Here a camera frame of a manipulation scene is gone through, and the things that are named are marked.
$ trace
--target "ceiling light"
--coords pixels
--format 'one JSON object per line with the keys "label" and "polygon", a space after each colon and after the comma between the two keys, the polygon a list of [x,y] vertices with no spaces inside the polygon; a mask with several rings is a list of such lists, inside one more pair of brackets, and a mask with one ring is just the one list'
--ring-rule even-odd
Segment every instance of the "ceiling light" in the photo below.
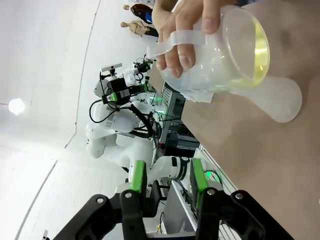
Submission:
{"label": "ceiling light", "polygon": [[12,112],[16,116],[18,116],[19,114],[21,114],[25,110],[26,105],[24,104],[24,102],[20,98],[17,98],[17,99],[12,99],[9,102],[8,108],[9,108],[10,112]]}

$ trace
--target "brown table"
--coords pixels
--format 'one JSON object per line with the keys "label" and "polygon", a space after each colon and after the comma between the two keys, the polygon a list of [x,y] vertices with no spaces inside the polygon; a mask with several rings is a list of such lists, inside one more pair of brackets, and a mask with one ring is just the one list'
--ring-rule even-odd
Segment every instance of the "brown table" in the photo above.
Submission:
{"label": "brown table", "polygon": [[295,80],[303,104],[277,123],[249,100],[218,93],[187,101],[182,121],[231,181],[297,240],[320,239],[320,4],[268,0],[246,6],[270,45],[268,75]]}

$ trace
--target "hand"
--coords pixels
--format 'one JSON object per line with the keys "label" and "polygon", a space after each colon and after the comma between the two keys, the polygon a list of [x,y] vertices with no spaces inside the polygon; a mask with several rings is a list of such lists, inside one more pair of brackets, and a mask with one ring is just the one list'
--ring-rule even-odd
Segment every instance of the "hand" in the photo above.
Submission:
{"label": "hand", "polygon": [[[173,13],[155,8],[152,12],[153,24],[159,32],[158,42],[169,38],[178,30],[192,30],[202,17],[201,29],[206,34],[215,33],[220,25],[220,8],[234,4],[235,0],[182,0]],[[192,68],[196,63],[193,44],[179,44],[166,54],[157,57],[160,70],[168,67],[174,78],[179,78],[183,70]]]}

